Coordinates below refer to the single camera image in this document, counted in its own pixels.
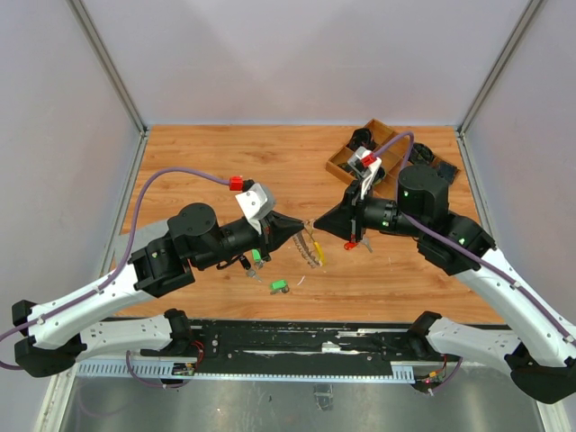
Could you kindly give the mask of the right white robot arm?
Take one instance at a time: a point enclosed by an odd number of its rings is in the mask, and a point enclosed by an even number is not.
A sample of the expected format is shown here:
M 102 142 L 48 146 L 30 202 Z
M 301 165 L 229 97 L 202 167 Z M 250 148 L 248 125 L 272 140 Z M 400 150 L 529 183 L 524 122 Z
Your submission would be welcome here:
M 354 245 L 367 230 L 415 239 L 433 266 L 478 293 L 505 320 L 501 336 L 425 311 L 406 344 L 419 360 L 457 356 L 498 370 L 526 395 L 554 404 L 575 393 L 575 326 L 512 268 L 494 239 L 474 220 L 449 209 L 449 184 L 429 166 L 400 171 L 397 196 L 373 196 L 354 181 L 342 201 L 314 227 Z

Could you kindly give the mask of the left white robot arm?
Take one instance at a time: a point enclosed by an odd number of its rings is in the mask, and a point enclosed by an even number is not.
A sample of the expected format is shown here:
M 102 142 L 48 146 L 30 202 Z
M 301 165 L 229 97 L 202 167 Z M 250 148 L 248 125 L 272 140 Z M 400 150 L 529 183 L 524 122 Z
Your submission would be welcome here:
M 242 217 L 221 226 L 212 207 L 189 204 L 168 219 L 164 236 L 133 252 L 101 279 L 55 301 L 15 303 L 13 324 L 22 339 L 14 344 L 9 367 L 40 378 L 92 356 L 127 351 L 182 356 L 201 349 L 181 310 L 148 319 L 111 316 L 193 284 L 196 270 L 221 270 L 253 249 L 268 257 L 303 228 L 302 220 L 276 211 L 255 221 Z

